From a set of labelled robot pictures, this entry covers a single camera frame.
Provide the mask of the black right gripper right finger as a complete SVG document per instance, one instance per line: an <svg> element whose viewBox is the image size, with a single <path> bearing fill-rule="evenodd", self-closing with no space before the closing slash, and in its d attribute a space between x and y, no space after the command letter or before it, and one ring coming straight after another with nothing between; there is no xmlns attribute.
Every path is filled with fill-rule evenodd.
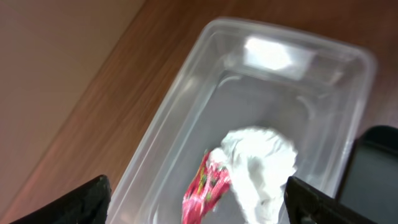
<svg viewBox="0 0 398 224"><path fill-rule="evenodd" d="M295 176L287 180L284 203L291 224L375 224Z"/></svg>

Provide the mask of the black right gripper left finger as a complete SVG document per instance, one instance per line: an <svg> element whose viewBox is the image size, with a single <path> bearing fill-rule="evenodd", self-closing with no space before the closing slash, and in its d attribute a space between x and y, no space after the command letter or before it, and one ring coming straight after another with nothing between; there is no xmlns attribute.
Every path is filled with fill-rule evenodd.
<svg viewBox="0 0 398 224"><path fill-rule="evenodd" d="M105 224L111 201L106 175L99 175L11 224Z"/></svg>

